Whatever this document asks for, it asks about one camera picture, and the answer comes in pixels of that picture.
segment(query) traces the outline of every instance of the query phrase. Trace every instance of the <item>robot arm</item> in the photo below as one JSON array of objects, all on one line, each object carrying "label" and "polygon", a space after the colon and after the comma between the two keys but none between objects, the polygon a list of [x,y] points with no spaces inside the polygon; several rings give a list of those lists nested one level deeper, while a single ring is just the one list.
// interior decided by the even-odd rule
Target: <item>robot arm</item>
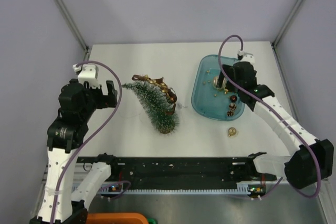
[{"label": "robot arm", "polygon": [[262,99],[272,107],[283,119],[280,120],[264,104],[252,98],[242,90],[238,90],[232,83],[225,80],[223,73],[218,77],[218,87],[225,82],[225,89],[237,92],[241,101],[254,113],[260,116],[278,135],[286,146],[288,157],[272,156],[259,153],[254,156],[254,166],[259,173],[269,173],[285,177],[295,188],[302,189],[317,181],[317,171],[313,159],[307,148],[288,129],[292,127],[307,142],[317,157],[321,178],[329,177],[332,173],[333,145],[329,140],[320,141],[314,135],[307,132],[279,103],[275,94],[266,86],[257,84],[254,70],[254,57],[251,54],[239,55],[240,62],[233,66],[222,65],[224,71],[236,84]]},{"label": "robot arm", "polygon": [[[87,209],[101,184],[111,176],[111,155],[99,155],[91,171],[72,194],[76,159],[67,167],[59,189],[56,184],[62,171],[76,150],[83,144],[88,132],[87,123],[96,109],[115,108],[117,91],[113,81],[107,81],[108,94],[102,93],[98,83],[98,67],[83,65],[73,67],[78,79],[70,80],[61,89],[58,98],[58,116],[48,129],[48,176],[42,206],[30,224],[41,223],[85,223]],[[51,220],[54,197],[57,195],[56,211]]]}]

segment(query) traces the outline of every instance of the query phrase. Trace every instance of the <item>artificial christmas tree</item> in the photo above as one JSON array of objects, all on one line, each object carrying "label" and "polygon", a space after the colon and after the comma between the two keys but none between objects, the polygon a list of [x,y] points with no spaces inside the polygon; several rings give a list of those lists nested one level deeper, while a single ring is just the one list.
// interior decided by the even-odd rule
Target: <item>artificial christmas tree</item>
[{"label": "artificial christmas tree", "polygon": [[179,124],[179,117],[175,113],[176,94],[167,87],[163,78],[134,75],[132,80],[133,83],[126,83],[122,87],[135,93],[152,125],[160,133],[171,133]]}]

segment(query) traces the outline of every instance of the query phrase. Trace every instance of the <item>gray wall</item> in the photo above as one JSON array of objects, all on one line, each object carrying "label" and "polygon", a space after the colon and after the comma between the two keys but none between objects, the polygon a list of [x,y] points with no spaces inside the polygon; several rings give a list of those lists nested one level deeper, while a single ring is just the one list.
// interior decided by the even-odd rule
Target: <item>gray wall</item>
[{"label": "gray wall", "polygon": [[0,223],[28,223],[58,94],[83,53],[53,0],[0,0]]},{"label": "gray wall", "polygon": [[64,0],[86,42],[273,40],[295,0]]},{"label": "gray wall", "polygon": [[306,0],[278,51],[300,122],[336,146],[335,45],[336,0]]}]

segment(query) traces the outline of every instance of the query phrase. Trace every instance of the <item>blue plastic tray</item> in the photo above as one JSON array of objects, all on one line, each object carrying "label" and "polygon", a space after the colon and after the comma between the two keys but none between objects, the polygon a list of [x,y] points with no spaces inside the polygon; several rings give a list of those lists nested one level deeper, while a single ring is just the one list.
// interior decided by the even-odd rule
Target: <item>blue plastic tray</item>
[{"label": "blue plastic tray", "polygon": [[[222,64],[230,66],[239,62],[238,59],[223,56],[221,56],[221,60]],[[198,114],[207,118],[232,121],[241,116],[244,111],[244,104],[236,93],[227,92],[224,94],[224,90],[218,91],[214,87],[214,78],[219,76],[219,73],[218,55],[208,55],[201,60],[194,84],[191,104]],[[227,116],[227,111],[229,111],[229,105],[231,103],[229,99],[231,95],[238,97],[235,103],[237,108],[233,116]]]}]

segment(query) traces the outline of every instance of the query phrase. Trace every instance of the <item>white table surface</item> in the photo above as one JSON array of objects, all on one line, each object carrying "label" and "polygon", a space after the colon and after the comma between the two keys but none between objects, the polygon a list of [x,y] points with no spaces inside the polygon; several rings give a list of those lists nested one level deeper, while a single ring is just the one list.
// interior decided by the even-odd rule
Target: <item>white table surface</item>
[{"label": "white table surface", "polygon": [[[123,89],[118,112],[106,127],[81,151],[80,156],[97,156],[107,152],[115,156],[141,157],[225,157],[247,156],[267,152],[288,155],[288,151],[271,128],[245,106],[240,118],[232,122],[215,121],[196,113],[191,96],[200,60],[218,54],[220,42],[94,45],[90,60],[107,64],[119,76],[121,83],[131,82],[134,74],[164,77],[172,87],[178,102],[186,108],[178,110],[180,125],[174,133],[163,135],[151,125],[132,91]],[[222,56],[235,57],[238,42],[224,46]],[[259,84],[266,84],[276,94],[282,106],[290,112],[285,89],[270,42],[246,42],[246,52],[254,54]],[[99,67],[99,81],[114,77]],[[89,121],[86,138],[96,130],[112,109],[97,110]],[[235,127],[238,135],[228,137]]]}]

